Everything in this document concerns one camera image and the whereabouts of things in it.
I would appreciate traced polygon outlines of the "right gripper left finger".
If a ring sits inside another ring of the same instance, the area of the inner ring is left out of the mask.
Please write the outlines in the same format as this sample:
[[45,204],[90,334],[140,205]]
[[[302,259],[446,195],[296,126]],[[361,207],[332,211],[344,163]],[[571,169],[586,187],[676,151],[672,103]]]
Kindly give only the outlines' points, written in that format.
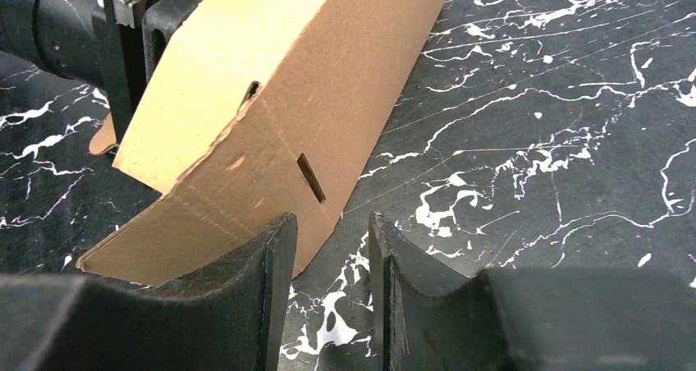
[[1,277],[4,370],[274,370],[298,222],[155,287],[85,274]]

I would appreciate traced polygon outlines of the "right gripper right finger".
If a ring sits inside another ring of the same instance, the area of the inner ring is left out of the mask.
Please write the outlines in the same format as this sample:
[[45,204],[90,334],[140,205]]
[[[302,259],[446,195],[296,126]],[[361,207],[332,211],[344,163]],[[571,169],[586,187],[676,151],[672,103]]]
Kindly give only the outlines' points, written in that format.
[[465,277],[369,217],[381,370],[692,370],[695,295],[618,268],[484,268]]

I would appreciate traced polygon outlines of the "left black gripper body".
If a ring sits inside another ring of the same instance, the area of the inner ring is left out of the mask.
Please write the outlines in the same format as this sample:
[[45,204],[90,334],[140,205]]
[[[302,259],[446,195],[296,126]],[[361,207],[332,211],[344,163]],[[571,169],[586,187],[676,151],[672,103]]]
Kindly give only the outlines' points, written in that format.
[[166,46],[202,0],[1,0],[1,50],[105,91],[121,142]]

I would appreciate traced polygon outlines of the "brown cardboard box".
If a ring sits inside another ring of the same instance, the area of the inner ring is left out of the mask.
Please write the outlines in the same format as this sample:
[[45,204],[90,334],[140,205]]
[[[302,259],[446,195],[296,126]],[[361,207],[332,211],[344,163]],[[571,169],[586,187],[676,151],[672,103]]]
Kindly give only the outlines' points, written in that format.
[[113,162],[160,196],[76,267],[156,286],[293,213],[302,273],[444,2],[203,0],[165,48]]

